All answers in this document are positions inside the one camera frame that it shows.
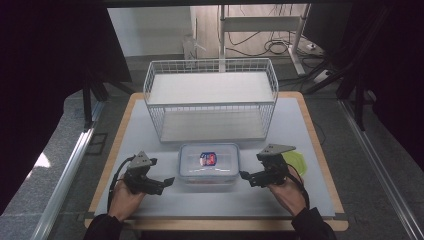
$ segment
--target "sleeve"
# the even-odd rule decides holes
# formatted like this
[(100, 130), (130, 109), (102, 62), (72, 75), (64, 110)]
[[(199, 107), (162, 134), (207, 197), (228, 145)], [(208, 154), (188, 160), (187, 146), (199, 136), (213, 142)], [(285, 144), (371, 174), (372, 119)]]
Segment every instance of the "sleeve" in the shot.
[(101, 214), (91, 222), (84, 240), (118, 240), (121, 230), (122, 224), (117, 218)]
[(292, 221), (302, 240), (335, 240), (333, 229), (322, 220), (317, 208), (303, 209)]

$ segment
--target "shelf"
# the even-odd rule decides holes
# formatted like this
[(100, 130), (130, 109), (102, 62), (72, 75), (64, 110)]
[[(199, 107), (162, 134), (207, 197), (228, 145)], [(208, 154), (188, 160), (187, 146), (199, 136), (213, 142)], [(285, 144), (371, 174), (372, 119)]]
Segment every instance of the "shelf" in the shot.
[(260, 140), (266, 137), (258, 109), (166, 112), (161, 142)]
[(149, 105), (273, 103), (266, 72), (155, 75)]

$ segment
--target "human hand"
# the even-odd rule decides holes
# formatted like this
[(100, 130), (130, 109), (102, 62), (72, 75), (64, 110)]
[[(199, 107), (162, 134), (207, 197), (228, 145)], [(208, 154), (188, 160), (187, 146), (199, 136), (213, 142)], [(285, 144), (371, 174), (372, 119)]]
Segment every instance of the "human hand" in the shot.
[[(294, 170), (291, 166), (288, 167), (290, 174), (301, 182), (296, 170)], [(272, 194), (274, 194), (274, 197), (280, 205), (289, 211), (292, 216), (297, 216), (297, 214), (306, 208), (305, 198), (296, 183), (294, 183), (291, 179), (287, 178), (286, 182), (282, 185), (270, 184), (267, 187), (271, 190)]]
[(137, 210), (144, 196), (146, 196), (145, 193), (132, 194), (124, 181), (119, 180), (113, 189), (113, 198), (108, 215), (123, 222)]

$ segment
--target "wire basket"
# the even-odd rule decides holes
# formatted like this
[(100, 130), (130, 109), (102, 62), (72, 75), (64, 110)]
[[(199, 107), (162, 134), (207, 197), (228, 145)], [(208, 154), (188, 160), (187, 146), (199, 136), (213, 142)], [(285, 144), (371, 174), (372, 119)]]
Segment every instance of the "wire basket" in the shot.
[(278, 81), (265, 58), (153, 61), (143, 91), (161, 142), (264, 140)]

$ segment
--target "gray floor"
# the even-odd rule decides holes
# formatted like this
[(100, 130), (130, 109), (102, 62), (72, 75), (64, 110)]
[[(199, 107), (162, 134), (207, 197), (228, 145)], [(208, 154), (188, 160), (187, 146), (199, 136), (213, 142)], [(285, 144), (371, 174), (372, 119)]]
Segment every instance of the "gray floor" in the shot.
[[(148, 66), (146, 58), (128, 58), (133, 83), (141, 91), (142, 81)], [(273, 60), (277, 76), (295, 78), (293, 66), (286, 58)], [(316, 65), (317, 60), (308, 60)], [(285, 80), (280, 82), (282, 90), (299, 90), (312, 82)], [(305, 96), (306, 103), (321, 140), (336, 188), (349, 220), (349, 229), (338, 232), (338, 239), (409, 239), (376, 174), (362, 151), (348, 121), (339, 105), (335, 90), (338, 82), (313, 95)], [(129, 96), (108, 86), (110, 98), (102, 111), (95, 136), (89, 146), (69, 194), (63, 204), (49, 239), (82, 239), (84, 215), (86, 214), (97, 181), (109, 154)], [(397, 143), (373, 114), (371, 105), (364, 109), (366, 133), (381, 159), (392, 175), (396, 185), (408, 202), (419, 224), (424, 226), (424, 174), (411, 157)], [(36, 167), (22, 185), (5, 213), (0, 217), (1, 239), (29, 239), (60, 178), (66, 162), (83, 129), (84, 118), (81, 93), (70, 96), (65, 102), (65, 113), (59, 126), (46, 146), (44, 154), (50, 167)], [(263, 237), (250, 235), (249, 239), (282, 239), (284, 233)], [(158, 235), (147, 233), (149, 239), (182, 239), (172, 233)], [(234, 239), (235, 235), (215, 233), (221, 239)], [(124, 231), (122, 239), (134, 239), (132, 232)]]

